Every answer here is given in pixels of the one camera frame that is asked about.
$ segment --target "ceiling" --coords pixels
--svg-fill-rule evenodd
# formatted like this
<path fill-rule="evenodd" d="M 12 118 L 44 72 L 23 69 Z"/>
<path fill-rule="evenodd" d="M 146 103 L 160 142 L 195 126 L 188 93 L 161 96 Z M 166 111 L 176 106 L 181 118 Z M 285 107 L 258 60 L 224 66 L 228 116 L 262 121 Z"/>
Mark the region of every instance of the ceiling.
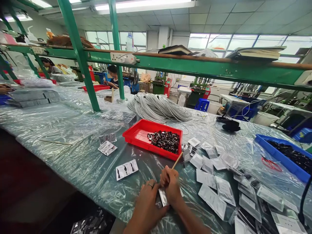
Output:
<path fill-rule="evenodd" d="M 57 0 L 46 1 L 57 4 Z M 109 15 L 98 15 L 89 9 L 74 13 L 79 29 L 111 30 Z M 51 16 L 45 15 L 65 25 L 63 18 Z M 159 26 L 169 26 L 175 31 L 192 33 L 312 35 L 312 0 L 197 0 L 196 6 L 190 8 L 118 14 L 118 25 L 119 31 L 158 30 Z"/>

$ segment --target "coiled cable bundle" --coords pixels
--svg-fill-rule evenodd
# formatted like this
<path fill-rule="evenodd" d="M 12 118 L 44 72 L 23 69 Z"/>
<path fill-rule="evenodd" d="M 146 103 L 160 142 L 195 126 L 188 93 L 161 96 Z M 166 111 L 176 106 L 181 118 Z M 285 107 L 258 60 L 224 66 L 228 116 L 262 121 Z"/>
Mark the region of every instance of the coiled cable bundle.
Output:
<path fill-rule="evenodd" d="M 128 102 L 128 108 L 143 119 L 156 123 L 166 123 L 166 119 L 187 121 L 192 114 L 162 95 L 138 93 Z"/>

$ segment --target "green machine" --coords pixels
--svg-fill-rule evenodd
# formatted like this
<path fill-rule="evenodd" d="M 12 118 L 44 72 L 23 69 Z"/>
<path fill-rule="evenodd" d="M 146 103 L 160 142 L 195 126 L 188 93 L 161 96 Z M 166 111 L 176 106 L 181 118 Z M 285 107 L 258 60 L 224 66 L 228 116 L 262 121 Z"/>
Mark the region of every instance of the green machine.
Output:
<path fill-rule="evenodd" d="M 210 82 L 210 80 L 211 79 L 206 77 L 195 78 L 194 82 L 190 84 L 190 87 L 192 88 L 192 93 L 188 97 L 186 107 L 194 109 L 198 99 L 208 98 L 208 95 L 210 94 L 210 87 L 207 87 L 207 85 Z"/>
<path fill-rule="evenodd" d="M 152 81 L 153 94 L 164 94 L 167 76 L 168 76 L 168 73 L 166 72 L 162 72 L 162 71 L 156 72 L 155 80 Z"/>

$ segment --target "dark hair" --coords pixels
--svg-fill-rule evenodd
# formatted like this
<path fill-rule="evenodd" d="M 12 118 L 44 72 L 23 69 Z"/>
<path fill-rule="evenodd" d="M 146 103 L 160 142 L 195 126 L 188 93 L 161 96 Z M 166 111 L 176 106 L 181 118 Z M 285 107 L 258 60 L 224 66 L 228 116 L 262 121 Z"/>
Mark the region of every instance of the dark hair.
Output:
<path fill-rule="evenodd" d="M 109 70 L 112 73 L 117 73 L 117 67 L 115 65 L 109 65 L 107 67 L 107 70 Z"/>
<path fill-rule="evenodd" d="M 51 66 L 55 66 L 54 63 L 49 58 L 40 57 L 42 62 L 49 63 Z"/>

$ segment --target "fan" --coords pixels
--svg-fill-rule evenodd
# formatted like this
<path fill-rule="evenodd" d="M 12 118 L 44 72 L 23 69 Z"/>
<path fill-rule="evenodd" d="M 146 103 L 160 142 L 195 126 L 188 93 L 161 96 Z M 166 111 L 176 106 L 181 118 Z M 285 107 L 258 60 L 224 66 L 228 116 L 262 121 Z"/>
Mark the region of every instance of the fan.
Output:
<path fill-rule="evenodd" d="M 128 76 L 129 80 L 132 81 L 132 85 L 135 86 L 137 85 L 137 82 L 139 81 L 139 73 L 137 71 L 134 72 L 134 75 Z"/>

